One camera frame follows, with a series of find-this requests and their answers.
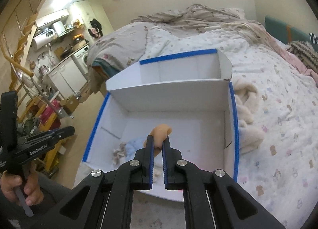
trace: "silver screw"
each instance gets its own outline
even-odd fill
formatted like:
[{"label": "silver screw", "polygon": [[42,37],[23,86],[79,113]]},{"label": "silver screw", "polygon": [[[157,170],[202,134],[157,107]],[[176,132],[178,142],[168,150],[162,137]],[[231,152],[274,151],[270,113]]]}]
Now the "silver screw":
[{"label": "silver screw", "polygon": [[215,174],[219,177],[223,177],[225,175],[225,172],[222,169],[218,169],[215,171]]},{"label": "silver screw", "polygon": [[130,164],[131,166],[138,166],[138,165],[140,164],[140,162],[139,162],[138,160],[131,160],[131,161],[129,162],[129,164]]},{"label": "silver screw", "polygon": [[101,175],[101,170],[94,170],[94,171],[92,171],[91,174],[93,177],[98,177],[99,175]]},{"label": "silver screw", "polygon": [[183,160],[183,159],[180,159],[180,160],[177,161],[177,164],[180,165],[180,166],[185,166],[185,165],[187,165],[187,161]]}]

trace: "bed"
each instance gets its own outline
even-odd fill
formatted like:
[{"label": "bed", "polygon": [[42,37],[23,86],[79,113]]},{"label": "bed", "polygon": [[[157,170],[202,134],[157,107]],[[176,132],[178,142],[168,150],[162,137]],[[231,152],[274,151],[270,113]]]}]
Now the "bed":
[{"label": "bed", "polygon": [[[241,9],[195,4],[140,16],[99,39],[90,48],[88,64],[91,72],[98,66],[111,76],[109,67],[119,72],[157,56],[210,48],[224,52],[233,77],[258,89],[253,125],[265,133],[258,149],[240,155],[238,183],[286,228],[298,229],[318,201],[318,75],[281,41],[260,23],[246,20]],[[99,90],[102,81],[95,76],[91,87]],[[81,165],[77,182],[89,172]]]}]

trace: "kitchen counter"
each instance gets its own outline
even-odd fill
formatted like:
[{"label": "kitchen counter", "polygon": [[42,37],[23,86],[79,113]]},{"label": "kitchen counter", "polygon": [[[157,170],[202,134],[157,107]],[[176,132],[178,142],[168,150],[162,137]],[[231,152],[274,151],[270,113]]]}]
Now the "kitchen counter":
[{"label": "kitchen counter", "polygon": [[83,49],[84,47],[88,46],[89,43],[83,45],[82,47],[80,47],[79,49],[77,49],[76,51],[72,52],[71,54],[69,54],[68,56],[66,56],[60,63],[58,63],[58,65],[56,65],[54,68],[52,68],[49,72],[47,72],[45,75],[50,74],[52,71],[55,70],[55,68],[57,68],[59,65],[61,65],[65,60],[67,60],[69,57],[71,57],[73,54],[77,53],[79,50]]}]

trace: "blue cloth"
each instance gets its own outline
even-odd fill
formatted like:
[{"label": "blue cloth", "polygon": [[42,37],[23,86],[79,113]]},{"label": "blue cloth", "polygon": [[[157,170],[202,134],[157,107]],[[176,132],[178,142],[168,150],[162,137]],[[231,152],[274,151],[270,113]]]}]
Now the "blue cloth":
[{"label": "blue cloth", "polygon": [[147,137],[138,137],[127,142],[125,146],[127,153],[126,162],[134,159],[136,151],[143,148],[143,143],[146,139]]}]

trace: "blue tape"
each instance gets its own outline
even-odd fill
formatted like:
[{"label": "blue tape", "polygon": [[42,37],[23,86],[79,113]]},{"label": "blue tape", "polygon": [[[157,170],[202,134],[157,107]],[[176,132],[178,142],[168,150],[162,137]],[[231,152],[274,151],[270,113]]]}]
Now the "blue tape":
[{"label": "blue tape", "polygon": [[173,60],[173,59],[180,59],[180,58],[185,58],[185,57],[204,55],[204,54],[213,54],[213,53],[217,53],[217,49],[175,53],[175,54],[171,54],[171,55],[165,55],[165,56],[155,57],[155,58],[151,58],[151,59],[140,60],[139,63],[140,63],[140,65],[144,65],[144,64],[149,64],[149,63],[159,62],[159,61],[164,61],[164,60]]},{"label": "blue tape", "polygon": [[232,82],[229,83],[230,94],[232,100],[233,119],[234,119],[234,137],[235,137],[235,149],[234,149],[234,173],[233,180],[237,182],[239,173],[239,122],[238,113],[236,110],[235,96]]},{"label": "blue tape", "polygon": [[94,140],[94,137],[95,137],[95,133],[96,133],[99,121],[101,120],[101,116],[103,114],[104,108],[105,108],[105,106],[107,104],[107,101],[109,99],[109,96],[110,96],[110,93],[107,93],[107,95],[106,95],[106,97],[104,99],[104,102],[101,105],[101,109],[99,110],[99,113],[98,113],[97,119],[95,121],[93,130],[91,132],[91,135],[89,136],[89,139],[88,139],[88,142],[87,142],[87,145],[86,145],[86,148],[85,148],[85,152],[84,152],[83,159],[82,159],[83,162],[87,161],[88,154],[89,154],[89,151],[91,150],[91,146],[92,146],[92,143],[93,143],[93,140]]}]

